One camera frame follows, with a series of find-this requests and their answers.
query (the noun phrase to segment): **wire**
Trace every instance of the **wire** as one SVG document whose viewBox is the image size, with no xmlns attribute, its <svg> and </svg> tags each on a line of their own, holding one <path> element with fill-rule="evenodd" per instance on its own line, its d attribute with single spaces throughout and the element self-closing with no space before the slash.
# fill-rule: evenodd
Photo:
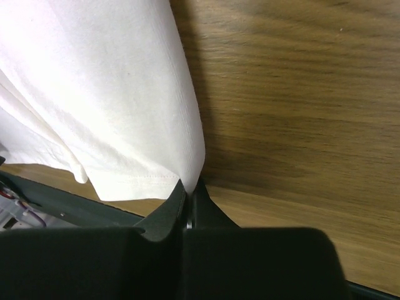
<svg viewBox="0 0 400 300">
<path fill-rule="evenodd" d="M 37 214 L 35 214 L 33 211 L 31 211 L 30 207 L 27 207 L 24 203 L 22 203 L 22 201 L 17 200 L 16 203 L 21 206 L 28 214 L 31 215 L 31 217 L 33 217 L 35 220 L 37 220 L 44 228 L 47 227 L 46 222 L 44 222 L 44 220 L 39 217 Z"/>
<path fill-rule="evenodd" d="M 12 195 L 9 195 L 6 192 L 3 192 L 2 190 L 0 190 L 0 196 L 7 198 L 7 199 L 15 199 Z"/>
</svg>

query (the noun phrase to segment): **white fabric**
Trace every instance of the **white fabric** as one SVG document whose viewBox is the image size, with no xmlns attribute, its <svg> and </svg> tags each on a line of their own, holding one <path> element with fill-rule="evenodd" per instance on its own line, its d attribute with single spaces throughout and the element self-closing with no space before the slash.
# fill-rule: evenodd
<svg viewBox="0 0 400 300">
<path fill-rule="evenodd" d="M 192 191 L 204 139 L 168 0 L 0 1 L 0 155 L 105 201 Z"/>
</svg>

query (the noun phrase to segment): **white cloth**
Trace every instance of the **white cloth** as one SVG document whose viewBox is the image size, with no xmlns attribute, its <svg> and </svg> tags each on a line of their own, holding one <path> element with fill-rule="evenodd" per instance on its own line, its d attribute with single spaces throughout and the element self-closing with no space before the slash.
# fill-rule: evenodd
<svg viewBox="0 0 400 300">
<path fill-rule="evenodd" d="M 0 1 L 0 155 L 105 201 L 192 191 L 198 105 L 168 0 Z"/>
</svg>

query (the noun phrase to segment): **black object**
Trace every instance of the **black object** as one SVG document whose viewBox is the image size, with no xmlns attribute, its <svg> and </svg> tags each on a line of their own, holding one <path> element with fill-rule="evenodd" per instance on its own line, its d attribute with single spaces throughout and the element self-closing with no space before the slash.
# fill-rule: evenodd
<svg viewBox="0 0 400 300">
<path fill-rule="evenodd" d="M 400 297 L 349 282 L 352 300 L 399 300 Z"/>
<path fill-rule="evenodd" d="M 77 226 L 133 226 L 143 218 L 100 202 L 0 171 L 0 192 L 3 186 L 11 188 L 31 207 Z"/>
<path fill-rule="evenodd" d="M 49 199 L 63 193 L 18 177 L 12 181 L 26 201 L 42 208 L 48 205 L 38 198 L 42 188 L 49 189 Z M 79 207 L 77 220 L 89 216 L 85 225 L 100 226 L 109 212 L 112 227 L 0 234 L 1 299 L 349 299 L 323 232 L 241 229 L 211 201 L 202 181 L 191 197 L 179 182 L 139 222 L 138 216 L 129 219 L 126 212 L 68 195 Z M 93 203 L 90 213 L 81 209 L 85 202 Z"/>
</svg>

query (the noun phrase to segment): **wood grain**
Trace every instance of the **wood grain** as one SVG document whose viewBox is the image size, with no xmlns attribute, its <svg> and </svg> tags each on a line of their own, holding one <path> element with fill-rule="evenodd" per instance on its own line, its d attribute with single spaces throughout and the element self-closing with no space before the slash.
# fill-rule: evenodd
<svg viewBox="0 0 400 300">
<path fill-rule="evenodd" d="M 212 198 L 242 226 L 312 226 L 349 280 L 400 296 L 400 4 L 173 0 Z M 2 169 L 97 199 L 40 166 Z M 147 215 L 161 202 L 108 202 Z"/>
</svg>

